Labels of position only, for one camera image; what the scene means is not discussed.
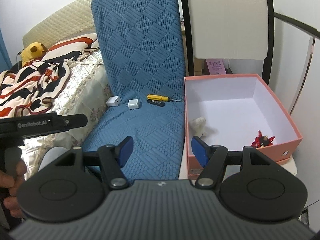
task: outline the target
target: yellow screwdriver handle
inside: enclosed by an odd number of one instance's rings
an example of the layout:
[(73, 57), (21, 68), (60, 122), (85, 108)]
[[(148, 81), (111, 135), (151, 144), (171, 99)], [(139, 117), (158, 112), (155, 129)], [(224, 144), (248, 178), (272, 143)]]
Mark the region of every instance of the yellow screwdriver handle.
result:
[(157, 95), (147, 95), (148, 99), (151, 100), (157, 100), (157, 101), (166, 101), (168, 102), (168, 97), (163, 97), (163, 96), (157, 96)]

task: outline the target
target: open box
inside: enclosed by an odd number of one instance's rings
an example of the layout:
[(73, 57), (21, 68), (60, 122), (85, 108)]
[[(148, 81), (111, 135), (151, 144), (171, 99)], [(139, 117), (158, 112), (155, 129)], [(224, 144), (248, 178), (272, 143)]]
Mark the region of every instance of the open box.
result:
[(207, 136), (201, 139), (232, 151), (251, 145), (259, 130), (275, 136), (272, 146), (259, 150), (279, 164), (289, 160), (302, 140), (288, 112), (257, 74), (185, 77), (185, 92), (189, 179), (196, 179), (203, 169), (191, 150), (194, 131), (189, 122), (198, 117), (206, 118)]

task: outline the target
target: hand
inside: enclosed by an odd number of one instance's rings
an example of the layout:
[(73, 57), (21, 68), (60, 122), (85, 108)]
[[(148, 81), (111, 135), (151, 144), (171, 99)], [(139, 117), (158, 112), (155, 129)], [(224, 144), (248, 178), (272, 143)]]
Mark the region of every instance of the hand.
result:
[(10, 210), (10, 214), (15, 218), (22, 218), (22, 211), (17, 200), (17, 191), (20, 185), (24, 182), (24, 174), (27, 172), (27, 166), (21, 159), (17, 163), (17, 178), (0, 171), (0, 187), (9, 188), (10, 197), (4, 199), (4, 206)]

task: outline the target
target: black circular disc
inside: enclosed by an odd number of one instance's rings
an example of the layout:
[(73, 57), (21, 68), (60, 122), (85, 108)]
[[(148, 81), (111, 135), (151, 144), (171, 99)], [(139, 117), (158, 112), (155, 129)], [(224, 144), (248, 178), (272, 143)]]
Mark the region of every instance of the black circular disc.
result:
[(79, 219), (104, 199), (100, 181), (80, 169), (43, 169), (20, 186), (18, 202), (27, 217), (48, 223)]
[(278, 166), (253, 165), (227, 178), (220, 187), (224, 205), (257, 222), (299, 217), (307, 200), (303, 183)]

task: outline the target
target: yellow screwdriver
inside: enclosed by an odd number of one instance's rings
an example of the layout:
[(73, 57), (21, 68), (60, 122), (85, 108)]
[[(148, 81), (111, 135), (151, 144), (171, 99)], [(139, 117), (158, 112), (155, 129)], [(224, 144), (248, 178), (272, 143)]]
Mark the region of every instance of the yellow screwdriver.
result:
[(181, 100), (176, 100), (176, 99), (173, 99), (173, 98), (163, 97), (163, 96), (158, 96), (158, 95), (147, 95), (147, 98), (151, 99), (151, 100), (165, 101), (165, 102), (172, 102), (172, 101), (183, 102)]

